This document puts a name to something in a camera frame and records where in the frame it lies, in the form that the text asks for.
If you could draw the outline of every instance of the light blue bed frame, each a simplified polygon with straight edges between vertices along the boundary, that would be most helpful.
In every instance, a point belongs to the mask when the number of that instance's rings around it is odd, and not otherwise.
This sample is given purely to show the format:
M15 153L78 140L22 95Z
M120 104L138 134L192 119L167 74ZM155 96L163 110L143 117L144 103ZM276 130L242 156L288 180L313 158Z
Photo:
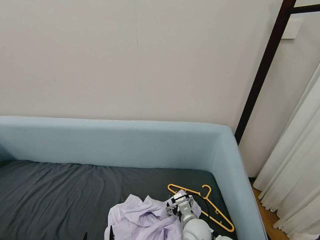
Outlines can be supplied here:
M268 239L226 125L0 116L5 160L205 170L219 185L238 239Z

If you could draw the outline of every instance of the wooden floor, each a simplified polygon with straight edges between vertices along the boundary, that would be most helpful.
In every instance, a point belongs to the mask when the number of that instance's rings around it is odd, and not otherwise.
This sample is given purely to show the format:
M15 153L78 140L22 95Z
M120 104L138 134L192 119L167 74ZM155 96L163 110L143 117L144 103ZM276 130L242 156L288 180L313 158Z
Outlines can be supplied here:
M279 229L274 229L272 227L272 225L278 221L278 217L276 215L275 212L271 212L271 211L268 211L266 210L262 205L261 205L261 202L258 200L258 196L260 194L260 191L253 188L253 193L254 193L254 196L255 196L255 200L258 204L258 207L259 207L259 211L260 211L260 214L261 214L261 217L262 217L262 220L263 220L263 223L264 223L264 227L265 227L265 230L266 230L266 233L269 235L270 239L271 240L288 240L286 234L279 230Z

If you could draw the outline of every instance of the white wall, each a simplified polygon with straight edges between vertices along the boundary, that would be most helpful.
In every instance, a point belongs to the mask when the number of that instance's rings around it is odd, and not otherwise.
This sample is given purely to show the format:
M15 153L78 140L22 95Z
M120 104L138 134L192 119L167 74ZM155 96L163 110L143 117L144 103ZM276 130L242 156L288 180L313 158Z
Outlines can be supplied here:
M235 129L280 5L0 1L0 115Z
M298 1L316 4L317 1ZM282 40L240 142L249 176L256 176L277 143L320 63L320 13L303 14L294 40Z

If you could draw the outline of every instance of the dark metal pole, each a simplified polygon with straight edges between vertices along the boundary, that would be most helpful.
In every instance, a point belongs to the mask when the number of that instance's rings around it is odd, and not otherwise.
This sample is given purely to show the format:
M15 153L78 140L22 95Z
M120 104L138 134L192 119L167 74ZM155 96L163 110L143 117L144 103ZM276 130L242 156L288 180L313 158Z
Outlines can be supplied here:
M236 142L238 144L240 143L240 140L245 132L250 115L254 109L260 90L262 88L262 85L264 84L267 73L271 66L272 60L274 59L274 56L276 54L281 37L286 29L288 20L290 18L292 9L295 6L295 3L296 0L283 0L282 2L278 17L276 18L268 44L260 62L260 66L255 75L249 96L246 100L238 127L236 128L234 134Z
M297 6L291 10L291 14L303 14L312 12L320 12L320 4L310 6Z

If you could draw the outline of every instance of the bed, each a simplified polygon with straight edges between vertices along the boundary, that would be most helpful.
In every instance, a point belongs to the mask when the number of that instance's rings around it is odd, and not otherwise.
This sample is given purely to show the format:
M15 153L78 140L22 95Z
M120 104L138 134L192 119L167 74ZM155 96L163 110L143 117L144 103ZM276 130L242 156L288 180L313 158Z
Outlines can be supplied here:
M103 239L110 207L129 194L164 201L170 183L212 187L236 229L211 223L218 232L267 239L225 125L0 116L0 161L0 239Z

